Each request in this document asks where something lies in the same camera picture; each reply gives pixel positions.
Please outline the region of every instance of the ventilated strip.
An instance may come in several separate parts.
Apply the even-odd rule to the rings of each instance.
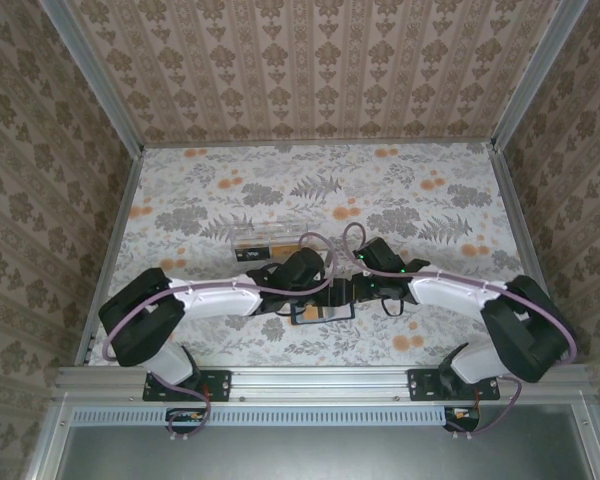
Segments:
[[[80,407],[72,427],[164,426],[165,407]],[[211,411],[212,426],[444,425],[444,407],[230,407]],[[174,425],[191,425],[174,422]]]

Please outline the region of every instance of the wallpaper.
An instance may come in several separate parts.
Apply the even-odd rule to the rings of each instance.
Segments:
[[[109,293],[155,266],[195,280],[258,268],[235,260],[232,234],[278,222],[331,238],[348,277],[356,269],[341,235],[351,221],[407,261],[490,280],[522,273],[484,144],[148,149]],[[354,320],[323,325],[276,314],[185,318],[173,336],[203,366],[432,365],[488,337],[482,322],[442,308],[407,304],[391,318],[380,302],[355,308]],[[92,365],[107,364],[103,340],[100,327]]]
[[[35,2],[0,1],[0,480],[73,363],[130,159]]]
[[[505,154],[600,399],[600,0],[589,1]]]
[[[558,0],[70,0],[144,142],[491,137]]]

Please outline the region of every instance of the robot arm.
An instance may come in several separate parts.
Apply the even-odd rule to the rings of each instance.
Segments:
[[[185,317],[217,315],[259,315],[276,312],[286,303],[296,306],[341,306],[354,302],[393,299],[412,304],[435,305],[483,321],[491,339],[455,349],[440,365],[442,383],[453,391],[463,386],[505,373],[537,382],[567,350],[560,331],[542,316],[485,288],[432,275],[409,277],[415,272],[441,272],[429,262],[413,260],[405,264],[384,240],[375,238],[356,252],[358,259],[374,270],[402,273],[401,278],[354,275],[351,280],[336,278],[332,285],[308,296],[285,296],[259,292],[259,287],[301,292],[320,283],[324,273],[322,258],[303,248],[275,269],[252,270],[231,279],[191,282],[167,278],[161,269],[142,273],[100,310],[107,333],[133,308],[156,292],[173,287],[191,286],[156,301],[143,309],[112,341],[120,365],[143,365],[172,384],[188,378],[195,363],[188,353],[170,341],[170,336]],[[204,289],[195,289],[204,283]],[[512,282],[489,282],[515,292],[549,311],[569,329],[559,312],[529,277]]]

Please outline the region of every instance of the floral tablecloth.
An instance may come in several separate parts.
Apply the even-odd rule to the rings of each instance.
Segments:
[[[109,293],[154,266],[183,279],[245,271],[231,251],[235,225],[308,221],[341,251],[353,220],[407,261],[493,280],[522,273],[486,145],[150,149]],[[352,272],[339,259],[340,273]],[[480,322],[447,310],[407,304],[388,318],[379,302],[358,305],[347,322],[228,316],[183,321],[174,332],[203,366],[436,364],[485,336]],[[107,364],[103,338],[100,327],[92,365]]]

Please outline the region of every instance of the cable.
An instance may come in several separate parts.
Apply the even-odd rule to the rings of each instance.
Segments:
[[[111,345],[111,342],[113,341],[113,339],[116,338],[116,336],[120,333],[120,331],[124,327],[126,327],[127,324],[131,320],[133,320],[136,315],[138,315],[140,312],[142,312],[147,306],[155,303],[156,301],[158,301],[164,297],[172,295],[174,293],[191,292],[194,290],[202,290],[205,288],[231,287],[231,288],[244,288],[246,290],[256,290],[259,292],[266,292],[266,293],[275,293],[278,295],[289,295],[292,297],[304,297],[305,295],[312,295],[314,293],[319,292],[323,288],[328,287],[333,282],[333,279],[336,275],[336,267],[337,267],[337,257],[335,255],[335,248],[333,246],[333,243],[331,242],[331,240],[329,240],[326,237],[323,237],[319,233],[307,232],[307,233],[304,233],[300,237],[300,239],[298,240],[298,245],[302,245],[302,241],[307,237],[316,237],[316,238],[322,240],[327,245],[327,247],[329,249],[329,253],[331,254],[331,259],[330,259],[332,261],[331,271],[329,272],[329,275],[326,276],[324,282],[322,282],[317,287],[310,288],[309,290],[295,291],[295,290],[280,290],[280,289],[271,288],[271,287],[262,287],[260,285],[253,285],[250,283],[204,282],[204,283],[197,283],[197,284],[190,284],[190,285],[183,285],[180,287],[169,288],[167,290],[158,292],[155,295],[152,295],[151,297],[147,298],[145,301],[139,303],[135,308],[133,308],[129,313],[127,313],[124,316],[124,318],[122,320],[120,320],[120,322],[118,322],[118,324],[111,330],[109,335],[107,335],[107,338],[105,338],[105,340],[102,344],[102,358],[104,358],[105,360],[107,360],[109,362],[114,362],[116,360],[116,357],[109,355],[109,346]]]
[[[520,394],[522,393],[522,382],[520,380],[518,380],[517,378],[515,378],[515,377],[499,377],[499,378],[500,378],[500,380],[506,380],[507,382],[515,383],[516,384],[516,392],[513,394],[513,396],[511,397],[511,400],[509,400],[509,403],[504,408],[504,410],[500,413],[498,418],[496,418],[489,425],[478,428],[478,429],[474,430],[473,432],[467,432],[464,428],[462,428],[460,425],[458,425],[457,423],[454,423],[454,422],[447,421],[447,425],[452,426],[453,428],[455,428],[456,430],[458,430],[460,432],[466,433],[467,438],[471,438],[473,435],[480,435],[481,433],[488,432],[493,427],[495,427],[497,424],[499,424],[502,421],[502,419],[504,419],[504,417],[507,415],[507,413],[509,413],[511,411],[513,406],[518,401],[518,398],[520,398]]]
[[[183,413],[175,412],[171,417],[169,417],[169,423],[167,424],[167,430],[169,430],[169,433],[171,434],[171,439],[175,439],[176,437],[185,437],[185,436],[192,437],[192,436],[200,433],[200,431],[205,427],[205,425],[209,421],[209,418],[211,417],[211,402],[209,401],[209,399],[207,397],[205,397],[204,395],[200,395],[195,390],[191,390],[189,388],[182,388],[182,387],[178,387],[177,385],[173,385],[173,384],[167,382],[164,378],[160,377],[159,375],[156,375],[155,373],[152,373],[152,375],[153,375],[153,378],[155,378],[158,381],[158,383],[161,384],[163,387],[168,388],[169,390],[173,390],[174,392],[180,392],[180,393],[186,393],[187,395],[192,395],[193,397],[197,398],[198,400],[202,400],[206,406],[206,410],[204,412],[204,417],[202,417],[202,420],[200,420],[200,423],[198,424],[198,426],[196,426],[191,432],[186,433],[186,434],[179,434],[179,433],[176,433],[173,431],[174,419],[182,416]]]
[[[505,297],[509,297],[510,299],[515,300],[516,302],[520,303],[521,305],[524,305],[528,309],[533,310],[534,312],[542,315],[549,323],[551,323],[554,327],[556,327],[558,329],[558,331],[560,331],[560,333],[564,336],[565,340],[569,344],[569,356],[565,360],[557,362],[556,363],[557,365],[573,363],[575,361],[576,356],[578,354],[578,347],[576,346],[576,342],[573,339],[573,336],[571,335],[571,333],[569,333],[569,330],[567,330],[566,327],[564,325],[562,325],[562,323],[560,323],[560,321],[557,318],[555,318],[553,315],[551,315],[551,313],[547,312],[544,308],[539,307],[538,305],[527,300],[526,298],[521,297],[520,295],[516,295],[515,293],[512,293],[504,288],[500,288],[500,287],[498,287],[496,285],[492,285],[490,283],[485,283],[483,280],[476,280],[473,278],[463,277],[461,275],[455,275],[455,274],[446,273],[446,272],[442,272],[442,271],[389,273],[389,272],[382,272],[380,270],[374,270],[372,268],[369,268],[364,263],[360,262],[355,257],[355,255],[353,255],[353,253],[351,252],[351,249],[349,248],[347,236],[348,236],[349,230],[352,227],[358,227],[358,228],[360,228],[360,230],[362,232],[362,243],[360,244],[360,246],[364,245],[364,243],[365,243],[366,230],[362,224],[360,224],[358,222],[352,222],[346,226],[346,228],[344,229],[344,232],[342,234],[344,253],[345,253],[346,257],[357,267],[359,267],[362,270],[365,270],[367,272],[373,273],[374,275],[378,275],[379,277],[446,278],[447,280],[453,280],[454,282],[463,283],[465,285],[470,285],[472,287],[484,288],[486,290],[491,290],[492,292],[496,292],[500,295],[504,295]]]

